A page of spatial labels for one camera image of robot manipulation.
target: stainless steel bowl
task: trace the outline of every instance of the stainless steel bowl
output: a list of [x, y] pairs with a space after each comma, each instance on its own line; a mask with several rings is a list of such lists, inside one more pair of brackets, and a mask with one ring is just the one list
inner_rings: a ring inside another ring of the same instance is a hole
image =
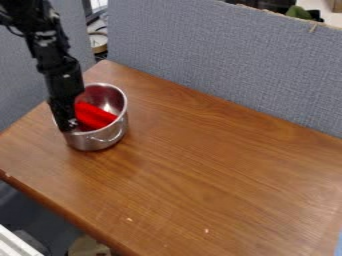
[[64, 138], [71, 147], [83, 151], [95, 151], [111, 147], [119, 142], [128, 128], [127, 97], [123, 91], [106, 83], [86, 85], [86, 91], [76, 97], [75, 103], [87, 102], [118, 118], [98, 130], [83, 130], [82, 126], [71, 132], [64, 132]]

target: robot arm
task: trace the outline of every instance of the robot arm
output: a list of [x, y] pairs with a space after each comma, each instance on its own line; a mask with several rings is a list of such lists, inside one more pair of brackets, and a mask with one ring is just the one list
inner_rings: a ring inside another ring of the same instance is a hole
[[78, 126], [75, 97], [84, 91], [80, 65], [68, 54], [68, 37], [47, 0], [0, 0], [0, 25], [24, 37], [44, 75], [48, 104], [62, 132]]

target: wood grain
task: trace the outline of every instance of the wood grain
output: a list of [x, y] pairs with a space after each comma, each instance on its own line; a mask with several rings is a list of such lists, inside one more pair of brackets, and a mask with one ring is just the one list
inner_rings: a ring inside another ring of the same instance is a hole
[[66, 146], [47, 104], [0, 137], [0, 176], [123, 255], [333, 255], [342, 141], [108, 61], [130, 130]]

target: red object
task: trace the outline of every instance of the red object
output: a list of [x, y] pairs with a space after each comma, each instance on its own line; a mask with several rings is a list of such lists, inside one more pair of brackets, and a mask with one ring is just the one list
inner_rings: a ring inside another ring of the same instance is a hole
[[116, 115], [86, 102], [75, 104], [75, 112], [80, 124], [90, 130], [98, 130], [106, 127], [118, 118]]

